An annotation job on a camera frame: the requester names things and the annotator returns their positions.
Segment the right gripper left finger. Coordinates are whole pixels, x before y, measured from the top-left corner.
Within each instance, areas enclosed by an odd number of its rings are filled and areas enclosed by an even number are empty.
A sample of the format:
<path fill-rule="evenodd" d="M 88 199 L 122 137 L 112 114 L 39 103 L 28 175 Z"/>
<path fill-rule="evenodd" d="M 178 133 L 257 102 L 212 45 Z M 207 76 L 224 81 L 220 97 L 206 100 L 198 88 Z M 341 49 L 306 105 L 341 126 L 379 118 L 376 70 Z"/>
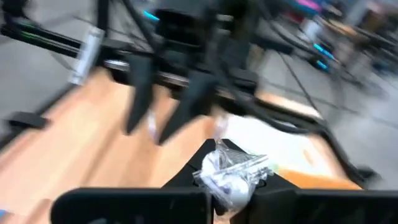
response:
<path fill-rule="evenodd" d="M 53 203 L 52 223 L 212 223 L 211 196 L 193 178 L 215 149 L 207 139 L 180 171 L 159 188 L 77 188 Z"/>

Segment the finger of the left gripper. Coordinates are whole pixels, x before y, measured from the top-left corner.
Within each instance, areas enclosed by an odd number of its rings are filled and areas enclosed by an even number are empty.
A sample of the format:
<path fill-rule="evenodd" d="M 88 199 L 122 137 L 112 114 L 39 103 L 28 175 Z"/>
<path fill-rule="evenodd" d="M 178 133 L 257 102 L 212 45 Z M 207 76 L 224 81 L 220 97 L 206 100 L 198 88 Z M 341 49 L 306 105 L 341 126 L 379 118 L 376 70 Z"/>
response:
<path fill-rule="evenodd" d="M 215 95 L 215 76 L 192 72 L 189 76 L 188 86 L 181 92 L 179 103 L 158 138 L 158 145 L 162 145 L 197 116 L 209 114 Z"/>
<path fill-rule="evenodd" d="M 155 71 L 151 58 L 130 55 L 127 61 L 129 62 L 128 84 L 134 88 L 126 123 L 126 134 L 131 134 L 152 104 Z"/>

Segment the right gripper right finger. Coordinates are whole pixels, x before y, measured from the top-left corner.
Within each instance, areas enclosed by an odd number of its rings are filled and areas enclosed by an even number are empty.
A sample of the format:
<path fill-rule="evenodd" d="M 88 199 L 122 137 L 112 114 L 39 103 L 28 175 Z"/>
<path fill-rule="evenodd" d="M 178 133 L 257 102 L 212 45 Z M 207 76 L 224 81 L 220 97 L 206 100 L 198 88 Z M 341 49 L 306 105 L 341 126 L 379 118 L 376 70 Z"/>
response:
<path fill-rule="evenodd" d="M 397 191 L 368 190 L 335 139 L 327 139 L 347 178 L 274 174 L 256 187 L 231 223 L 397 223 Z"/>

